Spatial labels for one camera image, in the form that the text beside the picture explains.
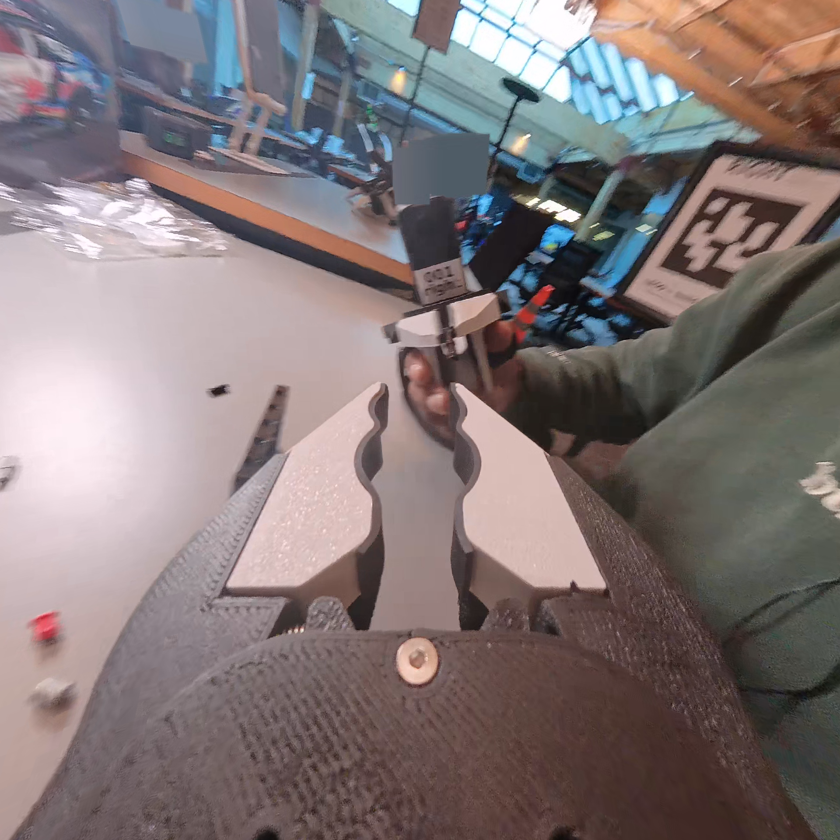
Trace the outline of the wood edged background desk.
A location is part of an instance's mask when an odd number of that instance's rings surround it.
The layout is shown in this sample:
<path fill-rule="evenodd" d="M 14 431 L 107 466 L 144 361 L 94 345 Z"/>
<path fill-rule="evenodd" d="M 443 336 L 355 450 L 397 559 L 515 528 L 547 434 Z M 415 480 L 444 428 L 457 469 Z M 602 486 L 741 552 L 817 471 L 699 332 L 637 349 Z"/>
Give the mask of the wood edged background desk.
<path fill-rule="evenodd" d="M 295 167 L 291 175 L 208 171 L 120 132 L 122 165 L 174 203 L 243 238 L 368 285 L 410 289 L 413 273 L 399 232 L 354 212 L 349 191 Z"/>

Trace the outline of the black device with green lights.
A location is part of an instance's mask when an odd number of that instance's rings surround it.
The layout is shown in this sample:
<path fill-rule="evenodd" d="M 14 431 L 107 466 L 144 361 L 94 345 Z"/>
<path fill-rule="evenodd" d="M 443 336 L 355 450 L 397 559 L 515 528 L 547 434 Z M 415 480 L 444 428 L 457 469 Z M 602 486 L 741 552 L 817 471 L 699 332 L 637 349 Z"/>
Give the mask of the black device with green lights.
<path fill-rule="evenodd" d="M 211 143 L 208 127 L 194 119 L 146 106 L 141 121 L 150 148 L 181 160 L 192 160 L 197 152 L 207 151 Z"/>

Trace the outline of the wooden stand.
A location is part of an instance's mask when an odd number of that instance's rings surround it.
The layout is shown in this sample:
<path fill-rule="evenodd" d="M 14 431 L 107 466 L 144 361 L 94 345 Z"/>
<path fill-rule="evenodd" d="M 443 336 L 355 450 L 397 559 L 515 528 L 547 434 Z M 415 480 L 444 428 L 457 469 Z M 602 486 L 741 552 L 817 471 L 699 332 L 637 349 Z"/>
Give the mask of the wooden stand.
<path fill-rule="evenodd" d="M 272 118 L 290 116 L 294 130 L 301 130 L 308 84 L 319 29 L 320 2 L 303 2 L 296 17 L 297 47 L 292 50 L 295 79 L 289 83 L 282 33 L 283 2 L 233 1 L 232 14 L 236 57 L 241 74 L 239 111 L 221 154 L 232 161 L 265 173 L 279 173 L 272 164 L 259 163 L 259 151 Z"/>

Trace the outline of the orange cone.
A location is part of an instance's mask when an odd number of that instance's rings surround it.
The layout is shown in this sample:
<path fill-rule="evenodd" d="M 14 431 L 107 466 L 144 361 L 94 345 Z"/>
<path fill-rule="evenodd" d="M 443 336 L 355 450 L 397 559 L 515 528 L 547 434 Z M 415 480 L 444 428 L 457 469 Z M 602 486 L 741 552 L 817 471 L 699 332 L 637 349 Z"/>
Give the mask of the orange cone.
<path fill-rule="evenodd" d="M 517 346 L 525 344 L 537 315 L 550 302 L 554 292 L 554 286 L 545 284 L 537 289 L 531 298 L 518 310 L 511 322 Z"/>

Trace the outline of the lego set box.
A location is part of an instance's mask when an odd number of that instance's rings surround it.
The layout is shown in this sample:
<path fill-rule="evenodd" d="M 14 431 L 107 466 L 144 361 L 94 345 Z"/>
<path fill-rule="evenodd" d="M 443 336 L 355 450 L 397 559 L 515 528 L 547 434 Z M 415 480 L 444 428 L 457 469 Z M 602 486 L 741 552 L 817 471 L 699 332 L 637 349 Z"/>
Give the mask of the lego set box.
<path fill-rule="evenodd" d="M 91 24 L 107 23 L 96 5 L 1 2 L 2 144 L 86 132 L 112 118 L 112 58 Z"/>

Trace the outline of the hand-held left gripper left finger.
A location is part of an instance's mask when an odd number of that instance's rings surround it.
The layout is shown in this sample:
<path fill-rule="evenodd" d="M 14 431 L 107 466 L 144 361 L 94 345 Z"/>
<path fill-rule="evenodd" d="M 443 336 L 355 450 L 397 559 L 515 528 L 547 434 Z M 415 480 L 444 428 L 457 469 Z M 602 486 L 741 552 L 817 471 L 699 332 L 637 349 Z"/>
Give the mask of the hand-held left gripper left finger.
<path fill-rule="evenodd" d="M 383 463 L 389 391 L 375 382 L 287 453 L 225 582 L 225 593 L 283 597 L 305 611 L 339 600 L 369 624 L 384 569 Z"/>

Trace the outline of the person's right forearm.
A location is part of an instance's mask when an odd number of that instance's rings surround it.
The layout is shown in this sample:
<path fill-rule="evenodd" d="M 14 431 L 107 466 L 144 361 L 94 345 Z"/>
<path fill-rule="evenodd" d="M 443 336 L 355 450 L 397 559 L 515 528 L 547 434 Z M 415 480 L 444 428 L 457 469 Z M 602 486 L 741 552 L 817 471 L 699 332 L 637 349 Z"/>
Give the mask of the person's right forearm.
<path fill-rule="evenodd" d="M 838 240 L 752 258 L 663 329 L 612 346 L 517 352 L 499 413 L 543 448 L 551 433 L 629 444 L 785 333 L 838 315 Z"/>

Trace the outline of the empty clear plastic bag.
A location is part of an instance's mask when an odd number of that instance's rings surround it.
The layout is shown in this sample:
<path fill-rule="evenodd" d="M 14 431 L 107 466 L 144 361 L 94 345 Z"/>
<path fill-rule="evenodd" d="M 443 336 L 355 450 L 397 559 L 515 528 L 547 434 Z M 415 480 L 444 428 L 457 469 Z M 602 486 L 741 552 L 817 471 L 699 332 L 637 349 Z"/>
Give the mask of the empty clear plastic bag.
<path fill-rule="evenodd" d="M 146 181 L 1 185 L 13 233 L 37 233 L 67 253 L 105 261 L 219 257 L 228 238 L 215 225 L 159 196 Z"/>

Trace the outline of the pile of lego pieces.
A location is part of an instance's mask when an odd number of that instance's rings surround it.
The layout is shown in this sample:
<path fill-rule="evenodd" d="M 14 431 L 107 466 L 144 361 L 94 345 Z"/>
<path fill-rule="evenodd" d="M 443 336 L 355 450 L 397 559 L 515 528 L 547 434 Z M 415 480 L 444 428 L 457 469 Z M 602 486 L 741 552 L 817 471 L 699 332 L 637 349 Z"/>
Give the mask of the pile of lego pieces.
<path fill-rule="evenodd" d="M 9 455 L 1 457 L 1 491 L 7 489 L 18 473 L 18 460 Z M 44 661 L 56 654 L 64 637 L 64 627 L 58 611 L 42 612 L 27 623 L 28 633 L 34 650 Z M 72 680 L 54 675 L 42 678 L 31 690 L 30 705 L 48 714 L 67 709 L 76 696 L 76 684 Z"/>

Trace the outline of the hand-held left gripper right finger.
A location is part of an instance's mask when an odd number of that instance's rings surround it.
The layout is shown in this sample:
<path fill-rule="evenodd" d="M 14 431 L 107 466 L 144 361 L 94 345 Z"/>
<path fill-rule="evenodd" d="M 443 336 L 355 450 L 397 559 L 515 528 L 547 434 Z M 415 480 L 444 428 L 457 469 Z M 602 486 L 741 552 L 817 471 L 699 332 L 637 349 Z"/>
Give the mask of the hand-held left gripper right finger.
<path fill-rule="evenodd" d="M 451 571 L 461 627 L 499 602 L 528 620 L 559 596 L 605 595 L 608 584 L 547 454 L 464 385 L 450 387 L 455 504 Z"/>

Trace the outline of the black and white device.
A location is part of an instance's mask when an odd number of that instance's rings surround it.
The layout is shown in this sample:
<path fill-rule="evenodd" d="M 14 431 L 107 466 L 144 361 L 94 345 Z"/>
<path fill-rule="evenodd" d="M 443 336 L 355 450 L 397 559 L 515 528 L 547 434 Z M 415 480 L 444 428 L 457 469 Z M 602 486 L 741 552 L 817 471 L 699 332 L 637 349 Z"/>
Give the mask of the black and white device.
<path fill-rule="evenodd" d="M 357 124 L 357 129 L 364 149 L 363 164 L 370 177 L 351 190 L 348 202 L 355 213 L 378 217 L 395 228 L 398 211 L 393 188 L 392 144 L 374 119 Z"/>

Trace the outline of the fiducial marker sign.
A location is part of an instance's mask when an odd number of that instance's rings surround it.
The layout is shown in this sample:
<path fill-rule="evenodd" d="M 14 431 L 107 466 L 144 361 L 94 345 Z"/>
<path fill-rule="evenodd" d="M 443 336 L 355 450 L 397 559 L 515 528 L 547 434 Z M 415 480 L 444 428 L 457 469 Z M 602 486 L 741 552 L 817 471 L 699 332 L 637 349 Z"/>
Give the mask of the fiducial marker sign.
<path fill-rule="evenodd" d="M 837 153 L 716 141 L 617 296 L 671 323 L 722 290 L 751 258 L 819 240 L 838 207 Z"/>

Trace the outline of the black lego frame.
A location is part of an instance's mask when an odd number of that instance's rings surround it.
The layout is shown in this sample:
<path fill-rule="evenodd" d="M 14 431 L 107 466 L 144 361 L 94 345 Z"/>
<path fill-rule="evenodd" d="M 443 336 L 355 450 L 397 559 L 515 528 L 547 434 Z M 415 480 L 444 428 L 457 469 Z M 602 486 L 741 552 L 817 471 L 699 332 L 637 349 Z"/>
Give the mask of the black lego frame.
<path fill-rule="evenodd" d="M 231 495 L 251 480 L 280 451 L 279 441 L 287 410 L 288 391 L 285 385 L 278 385 L 273 391 L 248 445 L 245 458 L 234 477 Z"/>

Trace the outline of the hanging paper sign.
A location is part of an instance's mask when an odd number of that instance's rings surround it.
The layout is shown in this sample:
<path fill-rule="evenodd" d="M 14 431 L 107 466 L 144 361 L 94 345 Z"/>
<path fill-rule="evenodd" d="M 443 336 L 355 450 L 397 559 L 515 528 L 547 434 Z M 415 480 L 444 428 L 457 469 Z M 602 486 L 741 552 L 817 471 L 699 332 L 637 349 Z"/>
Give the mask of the hanging paper sign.
<path fill-rule="evenodd" d="M 421 1 L 414 18 L 412 37 L 428 49 L 447 54 L 460 7 L 460 1 Z"/>

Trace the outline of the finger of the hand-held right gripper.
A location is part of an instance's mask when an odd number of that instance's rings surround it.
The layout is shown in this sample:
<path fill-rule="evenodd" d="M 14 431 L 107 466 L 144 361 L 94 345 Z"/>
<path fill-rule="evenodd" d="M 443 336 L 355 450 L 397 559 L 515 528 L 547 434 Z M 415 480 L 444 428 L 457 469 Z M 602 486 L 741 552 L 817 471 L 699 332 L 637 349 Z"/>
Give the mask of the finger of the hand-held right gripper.
<path fill-rule="evenodd" d="M 501 305 L 496 293 L 453 301 L 453 334 L 456 337 L 481 332 L 500 318 Z"/>
<path fill-rule="evenodd" d="M 442 326 L 436 311 L 424 311 L 386 324 L 382 332 L 389 343 L 402 346 L 438 346 Z"/>

